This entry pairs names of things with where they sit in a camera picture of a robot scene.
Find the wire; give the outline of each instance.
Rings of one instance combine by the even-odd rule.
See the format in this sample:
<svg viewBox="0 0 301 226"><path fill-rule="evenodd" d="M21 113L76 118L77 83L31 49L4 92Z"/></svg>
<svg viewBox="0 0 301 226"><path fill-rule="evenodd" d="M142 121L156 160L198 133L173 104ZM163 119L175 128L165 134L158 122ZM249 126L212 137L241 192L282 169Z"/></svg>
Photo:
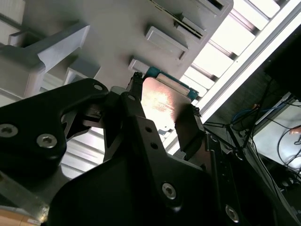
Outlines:
<svg viewBox="0 0 301 226"><path fill-rule="evenodd" d="M301 108L301 105L294 105L294 104L290 104L290 103L285 103L285 104Z"/></svg>
<svg viewBox="0 0 301 226"><path fill-rule="evenodd" d="M285 104L285 103L281 103L281 104L280 104L279 106L277 106L277 107L272 107L272 108L268 108L268 109L263 109L263 110L260 110L260 112L268 112L269 110L275 110L275 109L278 109L278 108L282 107L284 104ZM242 110L242 111L238 112L237 114L235 114L235 115L233 116L231 123L233 123L233 122L237 119L237 117L238 117L239 115L241 115L241 114L243 114L243 113L245 113L245 112L256 111L257 109L258 109L258 107L257 107L257 108L254 108L254 109L246 109L246 110Z"/></svg>
<svg viewBox="0 0 301 226"><path fill-rule="evenodd" d="M296 128L299 128L300 126L301 126L301 125L296 126L296 127L294 127L294 128L291 128L291 129L296 129ZM290 168L290 169L292 169L292 168L291 168L288 164L290 164L293 160L295 160L296 158L298 158L298 155L301 153L301 149L299 150L299 152L298 152L292 159L290 159L288 162L284 162L284 160L281 158L279 147L280 147L281 140L283 139L283 137L284 137L291 129L289 129L289 130L287 130L286 132L284 132L284 133L281 135L281 137L280 137L280 139L278 140L278 143L277 143L277 154L278 154L278 157L279 157L279 159L283 162L283 164L284 164L285 166L287 166L288 168Z"/></svg>
<svg viewBox="0 0 301 226"><path fill-rule="evenodd" d="M266 118L266 119L267 119L267 120L270 120L270 121L272 121L272 122L274 122L274 123L276 123L276 124L278 124L279 126L282 126L283 128L286 128L286 129L293 129L293 128L286 127L286 126L284 126L284 125L280 124L279 122L274 121L274 120L272 120L272 119L269 119L269 118Z"/></svg>
<svg viewBox="0 0 301 226"><path fill-rule="evenodd" d="M275 193L276 193L276 195L277 195L277 198L281 201L281 199L280 199L280 197L279 197L279 194L278 194L278 191L277 191L276 186L275 186L275 181L274 181L272 175L269 173L269 171L268 171L267 168L265 167L264 163L261 161L261 158L260 158L259 153L258 153L258 151L257 151L256 144L255 144L255 142L254 142L254 140L253 140L253 137L254 137L254 131L252 131L252 137L251 137L251 140L252 140L253 146L254 146L254 148L255 148L256 155L257 155L257 157L258 157L259 162L261 163L261 165L263 166L263 168L265 169L265 171L267 172L268 176L269 176L270 179L271 179L271 182L272 182L272 184L273 184L273 187L274 187Z"/></svg>

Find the black cable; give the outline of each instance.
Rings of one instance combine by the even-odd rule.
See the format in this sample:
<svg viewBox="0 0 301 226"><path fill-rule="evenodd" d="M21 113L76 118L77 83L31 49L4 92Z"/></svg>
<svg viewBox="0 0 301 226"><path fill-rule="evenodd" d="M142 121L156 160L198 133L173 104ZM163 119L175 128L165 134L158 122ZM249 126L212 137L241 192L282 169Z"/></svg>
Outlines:
<svg viewBox="0 0 301 226"><path fill-rule="evenodd" d="M268 83L267 87L265 88L265 91L264 91L264 93L263 93L263 95L262 95L262 98L261 98L261 100L260 100L260 102L259 102L259 104L258 104L258 105L259 105L259 108L258 108L258 110L256 111L256 116L255 116L255 118L254 118L252 128L251 128L251 130L249 131L249 133L248 133L247 136L246 136L246 140L245 140L245 142L244 142L244 144L243 144L243 148L246 147L246 145L247 145L247 143L248 143L248 141L249 141L249 139L250 139L250 137L251 137L251 135L252 135L252 132L253 132L253 130L254 130L254 128L255 128L255 125L256 125L256 122L257 122L257 120L258 120L258 116L259 116L259 114L260 114L260 111L261 111L263 102L264 102L264 100L265 100L265 98L266 98L266 96L267 96L267 94L268 94L268 91L269 91L269 88L270 88L270 86L271 86L272 81L273 81L272 79L269 81L269 83Z"/></svg>
<svg viewBox="0 0 301 226"><path fill-rule="evenodd" d="M253 143L253 145L254 145L256 155L257 155L257 157L258 157L259 162L261 163L261 165L263 166L263 168L265 169L265 171L267 172L268 176L269 176L270 179L271 179L271 182L272 182L272 184L273 184L273 187L274 187L275 193L276 193L276 195L277 195L277 198L281 201L281 199L280 199L280 197L279 197L279 194L278 194L278 192L277 192L276 186L275 186L275 181L274 181L272 175L269 173L269 171L268 171L267 168L265 167L264 163L261 161L261 158L260 158L259 153L258 153L258 151L257 151L256 144L255 144L255 142L254 142L254 140L253 140L253 137L254 137L254 131L252 131L252 137L251 137L251 140L252 140L252 143Z"/></svg>
<svg viewBox="0 0 301 226"><path fill-rule="evenodd" d="M217 127L217 128L224 128L223 126L216 126L216 125L209 125L209 124L204 124L204 126L212 126L212 127Z"/></svg>
<svg viewBox="0 0 301 226"><path fill-rule="evenodd" d="M290 104L290 103L285 103L285 104L301 108L301 105L294 105L294 104Z"/></svg>
<svg viewBox="0 0 301 226"><path fill-rule="evenodd" d="M267 120L270 120L270 121L272 121L272 122L274 122L274 123L276 123L276 124L278 124L279 126L282 126L283 128L286 128L286 129L292 129L292 128L286 127L286 126L284 126L284 125L280 124L279 122L274 121L274 120L272 120L272 119L269 119L269 118L266 118L266 119L267 119Z"/></svg>
<svg viewBox="0 0 301 226"><path fill-rule="evenodd" d="M294 127L294 128L291 128L291 129L296 129L296 128L299 128L300 126L301 126L301 125L296 126L296 127ZM284 133L281 135L281 137L280 137L280 139L278 140L278 143L277 143L277 154L278 154L278 157L279 157L279 159L283 162L283 164L284 164L285 166L287 166L288 168L291 168L288 164L291 163L294 159L296 159L296 158L298 157L298 155L301 153L301 149L300 149L299 152L298 152L292 159L290 159L288 162L284 162L284 160L281 158L281 155L280 155L280 149L279 149L281 140L283 139L283 137L284 137L289 131L291 131L291 129L289 129L289 130L287 130L286 132L284 132Z"/></svg>
<svg viewBox="0 0 301 226"><path fill-rule="evenodd" d="M223 123L213 122L213 121L206 121L205 123L217 124L217 125L225 125Z"/></svg>
<svg viewBox="0 0 301 226"><path fill-rule="evenodd" d="M281 137L280 137L280 139L278 140L278 143L277 143L277 154L278 154L279 159L281 160L281 162L283 162L284 165L286 164L286 162L284 162L283 159L281 158L279 147L280 147L280 142L281 142L281 140L283 139L283 137L284 137L290 130L291 130L291 129L289 129L289 130L287 130L286 132L284 132L284 133L281 135Z"/></svg>

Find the black mechanical arm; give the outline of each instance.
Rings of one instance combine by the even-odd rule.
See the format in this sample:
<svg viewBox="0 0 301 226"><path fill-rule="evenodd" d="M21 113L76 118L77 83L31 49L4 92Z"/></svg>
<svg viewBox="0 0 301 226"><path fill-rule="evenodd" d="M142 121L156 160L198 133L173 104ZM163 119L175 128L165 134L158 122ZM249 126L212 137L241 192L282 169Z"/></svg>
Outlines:
<svg viewBox="0 0 301 226"><path fill-rule="evenodd" d="M299 225L242 151L226 154L204 131L192 105L175 122L185 158L167 154L145 118L142 85L140 73L110 92L85 79L0 108L0 170L37 194L40 184L51 193L45 181L68 140L104 128L104 163L53 194L47 226Z"/></svg>

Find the white panel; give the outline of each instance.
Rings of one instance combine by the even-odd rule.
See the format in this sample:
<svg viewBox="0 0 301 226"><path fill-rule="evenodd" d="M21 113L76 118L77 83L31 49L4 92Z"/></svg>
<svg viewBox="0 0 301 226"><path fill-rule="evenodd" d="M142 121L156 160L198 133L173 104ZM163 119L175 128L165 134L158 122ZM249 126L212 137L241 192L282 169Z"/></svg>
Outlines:
<svg viewBox="0 0 301 226"><path fill-rule="evenodd" d="M228 52L240 55L254 38L255 36L251 32L228 16L211 40Z"/></svg>
<svg viewBox="0 0 301 226"><path fill-rule="evenodd" d="M214 81L212 81L210 78L206 77L205 75L198 72L192 67L189 67L184 73L184 75L196 81L198 84L205 87L206 89L210 89L214 85Z"/></svg>
<svg viewBox="0 0 301 226"><path fill-rule="evenodd" d="M98 165L103 162L103 154L89 150L88 148L74 143L72 140L67 143L67 152Z"/></svg>
<svg viewBox="0 0 301 226"><path fill-rule="evenodd" d="M9 99L9 98L7 98L7 97L5 97L3 95L0 95L0 107L12 104L13 102L15 102L15 101L12 100L12 99Z"/></svg>
<svg viewBox="0 0 301 226"><path fill-rule="evenodd" d="M0 0L0 13L22 24L25 0Z"/></svg>
<svg viewBox="0 0 301 226"><path fill-rule="evenodd" d="M92 127L91 130L93 130L96 133L99 133L99 134L103 135L103 129L101 129L101 128Z"/></svg>
<svg viewBox="0 0 301 226"><path fill-rule="evenodd" d="M280 10L280 6L274 0L250 0L250 2L269 18Z"/></svg>
<svg viewBox="0 0 301 226"><path fill-rule="evenodd" d="M70 179L76 178L82 174L81 172L78 172L78 171L71 169L64 165L62 165L61 168L62 168L63 174Z"/></svg>
<svg viewBox="0 0 301 226"><path fill-rule="evenodd" d="M247 0L234 0L234 9L259 30L269 22L269 19Z"/></svg>
<svg viewBox="0 0 301 226"><path fill-rule="evenodd" d="M178 59L182 59L184 54L188 51L186 47L164 34L154 26L150 27L145 38L161 49L167 50Z"/></svg>
<svg viewBox="0 0 301 226"><path fill-rule="evenodd" d="M0 20L0 43L8 45L8 36L19 30Z"/></svg>
<svg viewBox="0 0 301 226"><path fill-rule="evenodd" d="M75 137L74 139L99 150L101 153L104 153L104 140L100 137L86 133Z"/></svg>
<svg viewBox="0 0 301 226"><path fill-rule="evenodd" d="M296 106L289 106L273 120L289 128L296 127L301 124L301 109ZM288 129L283 128L273 121L269 121L267 125L254 136L258 152L283 165L277 153L277 144L280 137L286 131L288 131ZM300 134L289 134L288 132L281 139L279 153L284 162L290 161L298 154L300 145L295 145L294 142L298 141L299 138ZM299 169L301 167L301 158L296 158L289 166Z"/></svg>
<svg viewBox="0 0 301 226"><path fill-rule="evenodd" d="M84 162L84 161L82 161L80 159L77 159L75 157L72 157L72 156L68 155L68 153L66 153L63 156L62 163L67 165L67 166L73 167L75 169L79 169L81 171L84 171L84 172L87 172L88 170L95 167L95 165Z"/></svg>
<svg viewBox="0 0 301 226"><path fill-rule="evenodd" d="M134 72L142 72L143 74L146 74L148 69L150 68L149 65L146 65L145 63L137 60L137 59L132 59L130 65L128 66L129 70L132 70Z"/></svg>
<svg viewBox="0 0 301 226"><path fill-rule="evenodd" d="M180 81L184 82L186 85L188 85L189 87L191 87L191 88L195 89L197 92L199 92L198 95L200 97L203 97L207 92L207 89L205 89L201 85L197 84L194 80L191 80L190 78L188 78L185 75L181 77Z"/></svg>
<svg viewBox="0 0 301 226"><path fill-rule="evenodd" d="M212 45L206 44L193 63L220 78L233 63L233 60Z"/></svg>

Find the gray plastic part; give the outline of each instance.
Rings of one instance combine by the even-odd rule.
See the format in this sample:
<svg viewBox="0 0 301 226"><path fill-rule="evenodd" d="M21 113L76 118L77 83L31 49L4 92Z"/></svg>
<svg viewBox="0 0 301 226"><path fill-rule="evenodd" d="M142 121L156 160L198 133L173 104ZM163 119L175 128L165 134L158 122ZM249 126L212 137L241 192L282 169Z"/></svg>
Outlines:
<svg viewBox="0 0 301 226"><path fill-rule="evenodd" d="M44 74L82 47L89 25L77 23L25 48L0 48L0 89L20 98L39 93ZM22 39L22 33L16 37Z"/></svg>
<svg viewBox="0 0 301 226"><path fill-rule="evenodd" d="M64 85L86 78L95 78L100 66L94 65L86 60L77 58L67 69Z"/></svg>
<svg viewBox="0 0 301 226"><path fill-rule="evenodd" d="M164 34L162 31L152 26L147 31L145 38L168 52L177 57L178 59L182 59L188 49L172 39L168 35Z"/></svg>
<svg viewBox="0 0 301 226"><path fill-rule="evenodd" d="M133 58L130 65L128 66L128 69L133 72L142 72L143 74L146 74L148 69L150 68L149 65Z"/></svg>

